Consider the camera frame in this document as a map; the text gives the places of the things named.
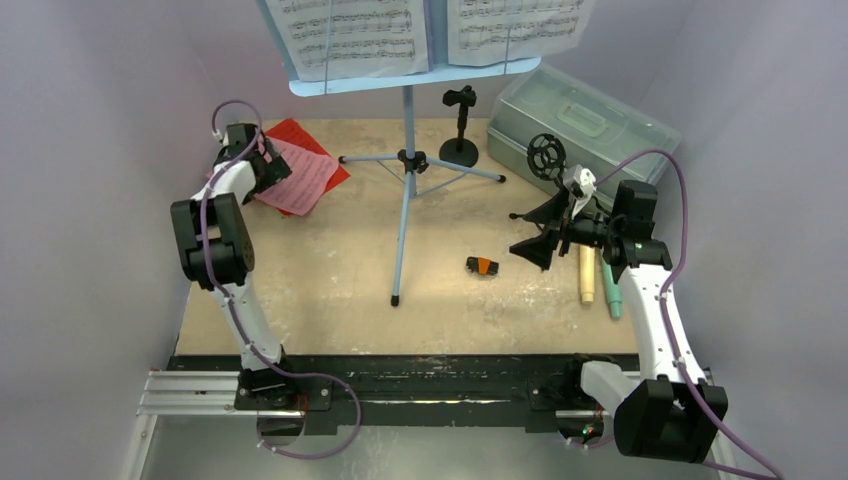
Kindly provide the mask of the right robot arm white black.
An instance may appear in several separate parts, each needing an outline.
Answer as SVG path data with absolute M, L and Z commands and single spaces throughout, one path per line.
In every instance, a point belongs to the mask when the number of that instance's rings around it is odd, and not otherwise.
M 716 439 L 712 415 L 728 410 L 725 390 L 707 382 L 691 353 L 669 282 L 674 264 L 666 244 L 653 236 L 658 199 L 655 186 L 619 183 L 608 217 L 577 209 L 588 199 L 576 187 L 561 187 L 542 205 L 521 214 L 540 228 L 510 252 L 543 270 L 570 246 L 598 248 L 628 307 L 636 335 L 640 379 L 620 367 L 588 360 L 564 376 L 561 392 L 576 407 L 595 400 L 612 418 L 608 430 L 618 451 L 684 463 L 702 463 Z

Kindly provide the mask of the white sheet music page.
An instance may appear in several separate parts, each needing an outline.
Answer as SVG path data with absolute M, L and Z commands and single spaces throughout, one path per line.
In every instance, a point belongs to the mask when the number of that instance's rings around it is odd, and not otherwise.
M 463 0 L 447 3 L 447 61 L 482 67 L 543 57 L 579 44 L 591 0 Z
M 430 69 L 424 1 L 268 1 L 299 80 L 406 76 Z

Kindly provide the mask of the green translucent storage case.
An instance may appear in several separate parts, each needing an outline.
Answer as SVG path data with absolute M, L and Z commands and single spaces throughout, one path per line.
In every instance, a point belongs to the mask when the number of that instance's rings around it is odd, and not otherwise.
M 601 178 L 646 149 L 674 152 L 681 134 L 643 112 L 547 65 L 520 75 L 497 97 L 487 126 L 489 156 L 543 192 L 557 187 L 536 177 L 527 147 L 539 134 L 564 146 L 569 166 Z

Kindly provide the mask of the pink sheet music page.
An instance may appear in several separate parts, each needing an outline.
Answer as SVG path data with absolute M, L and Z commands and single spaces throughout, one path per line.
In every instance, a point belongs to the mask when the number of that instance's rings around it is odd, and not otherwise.
M 249 152 L 231 143 L 194 195 L 211 199 L 233 194 L 242 203 L 258 201 L 281 212 L 304 216 L 343 174 L 332 157 L 295 144 L 262 136 Z

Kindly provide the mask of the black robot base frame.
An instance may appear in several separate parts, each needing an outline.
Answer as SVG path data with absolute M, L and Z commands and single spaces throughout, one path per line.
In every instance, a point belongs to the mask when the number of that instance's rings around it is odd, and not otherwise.
M 286 408 L 234 406 L 240 361 L 235 355 L 176 355 L 166 372 L 228 380 L 224 414 L 257 419 L 261 434 L 292 440 L 330 436 L 354 425 L 520 428 L 527 433 L 597 436 L 607 412 L 578 389 L 586 354 L 291 355 L 298 387 Z

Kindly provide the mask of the lavender sheet music page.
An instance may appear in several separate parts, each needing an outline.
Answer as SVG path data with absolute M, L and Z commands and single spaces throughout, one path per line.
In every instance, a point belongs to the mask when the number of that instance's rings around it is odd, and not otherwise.
M 427 46 L 427 71 L 432 71 L 435 62 L 435 47 L 433 40 L 432 15 L 429 0 L 423 0 L 423 16 Z

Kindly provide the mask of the mint green microphone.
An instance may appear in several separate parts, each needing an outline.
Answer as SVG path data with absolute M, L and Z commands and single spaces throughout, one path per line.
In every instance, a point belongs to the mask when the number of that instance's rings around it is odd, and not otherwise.
M 623 300 L 620 288 L 614 279 L 610 265 L 605 260 L 601 260 L 601 271 L 610 317 L 613 320 L 618 320 L 623 314 Z

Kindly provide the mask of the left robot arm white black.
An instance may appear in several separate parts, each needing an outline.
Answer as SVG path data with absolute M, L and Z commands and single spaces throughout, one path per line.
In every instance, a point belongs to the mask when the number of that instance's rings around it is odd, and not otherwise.
M 298 382 L 283 372 L 290 364 L 253 285 L 256 256 L 241 210 L 289 172 L 259 126 L 231 124 L 207 183 L 170 206 L 183 273 L 211 293 L 239 343 L 237 409 L 284 409 L 298 397 Z

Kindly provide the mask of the red sheet music page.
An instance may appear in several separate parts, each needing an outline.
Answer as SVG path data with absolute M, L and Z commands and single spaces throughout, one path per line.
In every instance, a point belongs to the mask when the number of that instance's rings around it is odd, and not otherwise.
M 286 119 L 266 132 L 291 168 L 291 175 L 261 193 L 263 203 L 288 215 L 304 216 L 350 174 L 297 121 Z

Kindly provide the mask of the blue music stand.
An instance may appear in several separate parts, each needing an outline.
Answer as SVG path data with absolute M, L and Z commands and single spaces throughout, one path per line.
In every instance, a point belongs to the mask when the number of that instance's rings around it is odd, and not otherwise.
M 337 80 L 325 80 L 307 82 L 298 79 L 291 64 L 282 39 L 277 33 L 266 5 L 268 1 L 261 1 L 258 8 L 270 34 L 282 55 L 283 66 L 289 78 L 289 89 L 298 97 L 329 96 L 342 93 L 354 93 L 374 91 L 390 88 L 400 88 L 402 93 L 402 109 L 404 120 L 404 144 L 396 153 L 371 156 L 344 155 L 340 161 L 343 164 L 352 163 L 376 163 L 385 167 L 390 160 L 399 162 L 402 173 L 398 174 L 398 180 L 403 184 L 403 197 L 401 207 L 400 226 L 397 236 L 397 253 L 395 260 L 394 281 L 390 303 L 398 306 L 401 299 L 401 278 L 404 260 L 404 249 L 406 240 L 407 221 L 409 205 L 412 199 L 419 196 L 417 189 L 417 178 L 430 166 L 437 166 L 456 172 L 459 178 L 468 175 L 494 180 L 498 183 L 505 182 L 502 174 L 496 174 L 479 170 L 473 167 L 463 167 L 440 159 L 432 158 L 425 152 L 420 151 L 415 143 L 415 112 L 414 112 L 414 87 L 455 80 L 472 80 L 502 76 L 513 73 L 525 73 L 539 65 L 538 58 L 521 59 L 515 61 L 504 61 L 488 66 L 470 67 L 452 65 L 447 61 L 447 3 L 450 1 L 430 1 L 432 15 L 433 40 L 435 47 L 435 62 L 432 71 L 423 73 L 382 77 L 382 78 L 346 78 Z

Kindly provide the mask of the black tripod shock-mount stand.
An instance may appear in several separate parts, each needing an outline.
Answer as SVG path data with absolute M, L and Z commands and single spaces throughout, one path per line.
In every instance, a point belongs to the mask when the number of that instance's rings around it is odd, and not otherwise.
M 527 146 L 527 164 L 531 173 L 540 180 L 552 182 L 558 192 L 565 188 L 562 178 L 566 171 L 566 158 L 562 142 L 550 133 L 534 136 Z M 510 213 L 508 217 L 523 220 L 524 214 Z

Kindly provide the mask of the black round-base mic stand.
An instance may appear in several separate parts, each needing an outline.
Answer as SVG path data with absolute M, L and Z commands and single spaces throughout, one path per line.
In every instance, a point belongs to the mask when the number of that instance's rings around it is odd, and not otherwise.
M 479 159 L 479 150 L 473 141 L 465 136 L 468 124 L 469 109 L 477 102 L 477 94 L 471 85 L 465 85 L 460 90 L 447 90 L 442 96 L 442 104 L 447 107 L 458 107 L 457 134 L 445 141 L 439 150 L 439 159 L 460 165 L 474 167 Z

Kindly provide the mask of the cream yellow microphone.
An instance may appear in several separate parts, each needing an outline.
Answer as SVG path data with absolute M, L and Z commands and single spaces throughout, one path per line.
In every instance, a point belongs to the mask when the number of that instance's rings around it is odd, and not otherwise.
M 595 299 L 595 249 L 579 247 L 579 293 L 582 305 L 591 305 Z

